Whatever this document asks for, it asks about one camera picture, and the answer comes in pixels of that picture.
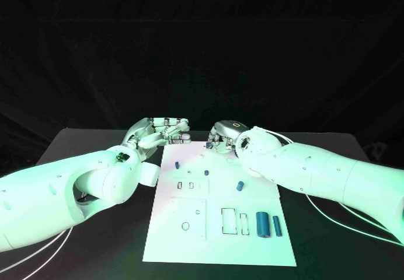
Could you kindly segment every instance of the black table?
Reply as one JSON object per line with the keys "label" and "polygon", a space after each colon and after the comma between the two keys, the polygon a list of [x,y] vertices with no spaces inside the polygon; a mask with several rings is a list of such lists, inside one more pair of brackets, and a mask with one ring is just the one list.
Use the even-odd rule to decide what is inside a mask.
{"label": "black table", "polygon": [[[63,129],[37,162],[108,149],[121,143],[125,131]],[[368,161],[356,139],[349,134],[284,133],[294,141]],[[192,131],[195,141],[205,141],[206,131]],[[163,147],[147,160],[160,165]],[[213,265],[143,262],[144,243],[156,189],[138,185],[130,200],[99,212],[73,227],[53,260],[30,279],[402,279],[402,247],[366,237],[332,223],[313,208],[306,196],[280,187],[297,267]],[[374,235],[389,234],[356,218],[337,203],[313,201],[339,222]],[[21,279],[53,254],[63,237],[29,261],[0,274]],[[49,240],[0,253],[0,268],[32,254]]]}

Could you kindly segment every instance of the white cable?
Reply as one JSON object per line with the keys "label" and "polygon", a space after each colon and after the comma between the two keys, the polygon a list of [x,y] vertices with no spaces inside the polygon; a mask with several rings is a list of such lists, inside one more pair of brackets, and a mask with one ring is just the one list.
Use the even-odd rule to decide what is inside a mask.
{"label": "white cable", "polygon": [[26,258],[23,258],[19,262],[16,262],[13,265],[10,265],[8,267],[6,267],[3,270],[0,270],[0,273],[3,273],[6,270],[8,270],[10,268],[13,268],[14,266],[17,266],[20,263],[23,263],[27,259],[30,259],[40,251],[43,251],[50,244],[59,239],[59,237],[62,236],[62,234],[65,233],[65,231],[62,231],[59,233],[59,235],[55,237],[55,239],[33,253],[30,254]]}
{"label": "white cable", "polygon": [[68,237],[69,237],[69,233],[72,232],[72,227],[69,228],[69,232],[68,232],[68,235],[65,236],[65,240],[63,242],[60,243],[60,246],[59,248],[56,249],[56,252],[53,253],[53,255],[47,258],[47,261],[43,263],[43,265],[23,278],[23,280],[26,280],[43,267],[45,265],[50,262],[50,259],[55,257],[55,255],[58,254],[58,251],[60,250],[66,240],[68,240]]}
{"label": "white cable", "polygon": [[[265,130],[265,129],[262,129],[262,130],[267,131],[268,133],[275,134],[275,135],[277,135],[278,137],[281,137],[288,143],[294,143],[294,142],[293,142],[286,136],[283,136],[281,134],[278,134],[278,133],[275,133],[275,132],[273,132],[273,131],[270,131],[270,130]],[[365,233],[365,232],[362,232],[362,231],[359,231],[359,230],[350,228],[349,226],[343,225],[343,224],[339,223],[337,221],[335,221],[335,220],[320,211],[320,209],[317,208],[316,204],[311,202],[311,199],[310,199],[309,196],[307,196],[307,199],[309,199],[311,205],[314,206],[314,208],[317,209],[319,213],[322,213],[323,216],[324,216],[330,221],[333,221],[337,225],[340,225],[340,226],[343,226],[345,228],[353,230],[355,232],[362,233],[362,234],[366,235],[366,236],[371,236],[371,237],[374,237],[374,238],[376,238],[376,239],[379,239],[379,240],[382,240],[382,241],[385,241],[385,242],[389,242],[389,243],[397,244],[397,245],[400,245],[400,246],[404,247],[404,244],[401,244],[401,243],[398,243],[398,242],[395,242],[395,241],[391,241],[391,240],[388,240],[388,239],[384,239],[384,238],[381,238],[381,237],[378,237],[378,236],[375,236],[375,235],[371,235],[371,234],[368,234],[368,233]],[[358,216],[361,219],[363,219],[368,223],[371,223],[371,224],[375,225],[378,228],[381,228],[382,230],[385,230],[387,232],[389,232],[382,226],[379,226],[378,224],[375,224],[374,222],[371,222],[371,221],[369,221],[368,219],[365,219],[361,215],[358,215],[350,209],[348,209],[348,207],[345,207],[345,209],[346,209],[350,213],[353,213],[355,216]]]}
{"label": "white cable", "polygon": [[316,206],[316,204],[314,204],[313,202],[311,202],[311,205],[313,205],[314,208],[317,209],[319,213],[322,213],[323,216],[324,216],[329,220],[332,220],[337,225],[340,225],[340,226],[343,226],[345,228],[353,230],[355,232],[362,233],[362,234],[366,235],[366,236],[371,236],[371,237],[374,237],[374,238],[376,238],[376,239],[379,239],[379,240],[382,240],[382,241],[385,241],[385,242],[389,242],[389,243],[397,244],[397,245],[400,245],[400,246],[404,247],[404,244],[401,244],[401,243],[398,243],[398,242],[395,242],[395,241],[391,241],[391,240],[388,240],[388,239],[384,239],[384,238],[381,238],[381,237],[378,237],[378,236],[375,236],[375,235],[371,235],[371,234],[368,234],[368,233],[365,233],[365,232],[362,232],[362,231],[359,231],[359,230],[350,228],[349,226],[343,225],[342,223],[339,223],[337,221],[335,221],[335,220],[319,210],[319,208],[317,208],[317,206]]}
{"label": "white cable", "polygon": [[339,204],[340,204],[340,206],[342,206],[358,218],[361,218],[365,222],[371,223],[374,226],[376,226],[379,229],[382,229],[382,230],[387,231],[388,233],[391,233],[389,230],[388,230],[384,226],[378,225],[378,224],[374,223],[371,220],[368,220],[366,218],[363,218],[363,217],[362,217],[358,213],[355,213],[342,203],[339,203]]}

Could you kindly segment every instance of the small blue object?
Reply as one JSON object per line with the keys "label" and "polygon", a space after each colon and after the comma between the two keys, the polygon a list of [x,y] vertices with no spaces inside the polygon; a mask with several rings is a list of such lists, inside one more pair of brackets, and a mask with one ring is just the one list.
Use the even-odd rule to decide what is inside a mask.
{"label": "small blue object", "polygon": [[275,226],[275,235],[281,236],[281,231],[280,231],[280,218],[278,216],[273,216],[274,219],[274,226]]}
{"label": "small blue object", "polygon": [[270,237],[270,217],[267,212],[257,212],[257,235]]}
{"label": "small blue object", "polygon": [[242,186],[244,186],[244,183],[242,183],[242,181],[239,181],[239,182],[238,182],[238,185],[236,185],[236,190],[238,190],[238,191],[242,190]]}

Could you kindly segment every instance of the white robotic arm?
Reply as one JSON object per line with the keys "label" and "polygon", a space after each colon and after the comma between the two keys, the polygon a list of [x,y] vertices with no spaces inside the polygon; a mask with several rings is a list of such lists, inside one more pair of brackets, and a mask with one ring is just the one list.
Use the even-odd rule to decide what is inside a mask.
{"label": "white robotic arm", "polygon": [[121,145],[0,178],[0,252],[40,242],[121,204],[138,183],[154,187],[160,167],[143,161],[159,145],[187,144],[187,130],[186,119],[144,118]]}
{"label": "white robotic arm", "polygon": [[235,150],[244,170],[299,193],[368,214],[404,243],[404,170],[349,159],[301,143],[283,145],[265,129],[219,121],[206,147]]}

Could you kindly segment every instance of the black curtain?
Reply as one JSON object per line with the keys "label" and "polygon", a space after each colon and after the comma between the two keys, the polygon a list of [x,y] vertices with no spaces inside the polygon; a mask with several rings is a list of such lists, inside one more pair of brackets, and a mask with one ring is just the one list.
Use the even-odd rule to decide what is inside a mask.
{"label": "black curtain", "polygon": [[3,169],[34,164],[65,127],[143,117],[348,132],[400,167],[402,1],[0,5]]}

